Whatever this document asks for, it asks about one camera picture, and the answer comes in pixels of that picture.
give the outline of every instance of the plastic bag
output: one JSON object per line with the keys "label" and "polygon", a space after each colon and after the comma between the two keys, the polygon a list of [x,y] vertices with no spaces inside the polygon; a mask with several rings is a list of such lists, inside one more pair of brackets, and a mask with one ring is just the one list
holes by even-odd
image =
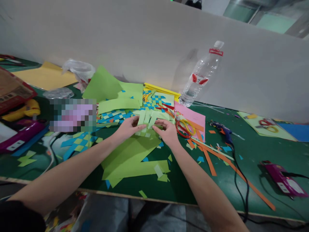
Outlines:
{"label": "plastic bag", "polygon": [[80,91],[83,93],[89,84],[92,76],[96,72],[96,69],[88,63],[82,61],[76,61],[68,59],[62,66],[62,74],[70,70],[75,74],[76,80],[80,83]]}

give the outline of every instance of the person's right hand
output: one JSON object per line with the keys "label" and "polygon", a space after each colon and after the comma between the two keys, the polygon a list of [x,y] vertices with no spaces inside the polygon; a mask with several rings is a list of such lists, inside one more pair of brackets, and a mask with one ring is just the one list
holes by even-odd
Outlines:
{"label": "person's right hand", "polygon": [[157,132],[159,135],[161,135],[163,141],[169,146],[178,146],[180,145],[180,142],[178,140],[176,127],[174,124],[172,124],[170,121],[165,119],[159,119],[155,122],[156,125],[163,126],[164,130],[160,130],[156,126],[152,126],[155,132]]}

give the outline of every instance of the hand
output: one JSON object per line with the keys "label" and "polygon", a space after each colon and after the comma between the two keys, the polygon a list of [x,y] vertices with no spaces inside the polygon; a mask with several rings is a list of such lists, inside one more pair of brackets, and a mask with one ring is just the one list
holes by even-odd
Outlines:
{"label": "hand", "polygon": [[130,138],[136,132],[144,129],[147,126],[145,124],[137,126],[138,119],[139,115],[127,118],[123,121],[118,130],[112,135],[113,137],[116,137],[116,139],[119,141],[119,144],[123,143],[126,139]]}
{"label": "hand", "polygon": [[155,132],[161,135],[163,141],[169,146],[178,146],[180,142],[178,140],[176,127],[170,121],[165,119],[159,119],[155,122],[156,125],[163,126],[164,130],[160,130],[156,126],[152,126]]}

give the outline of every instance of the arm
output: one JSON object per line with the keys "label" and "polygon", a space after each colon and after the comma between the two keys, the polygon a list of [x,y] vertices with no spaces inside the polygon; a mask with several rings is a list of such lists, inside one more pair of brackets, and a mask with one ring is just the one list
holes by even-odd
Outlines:
{"label": "arm", "polygon": [[46,215],[68,198],[118,145],[146,127],[134,127],[138,119],[139,116],[126,119],[112,136],[39,176],[8,200],[21,201]]}
{"label": "arm", "polygon": [[157,120],[156,124],[165,128],[164,131],[153,126],[153,129],[161,135],[164,142],[171,148],[211,230],[213,232],[248,231],[218,185],[181,146],[175,125],[167,120]]}

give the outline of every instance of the purple object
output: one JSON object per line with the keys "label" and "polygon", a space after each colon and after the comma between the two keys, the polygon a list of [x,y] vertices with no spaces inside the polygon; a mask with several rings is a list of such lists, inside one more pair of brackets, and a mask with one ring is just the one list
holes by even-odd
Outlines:
{"label": "purple object", "polygon": [[18,133],[8,140],[0,143],[0,153],[13,153],[21,145],[31,140],[45,128],[45,120],[22,119],[16,124],[24,126]]}
{"label": "purple object", "polygon": [[286,170],[277,164],[262,163],[266,168],[268,173],[271,175],[274,182],[279,186],[281,191],[285,194],[292,197],[308,197],[308,194],[299,186],[299,184],[293,180],[292,177],[285,177],[281,172],[286,172]]}

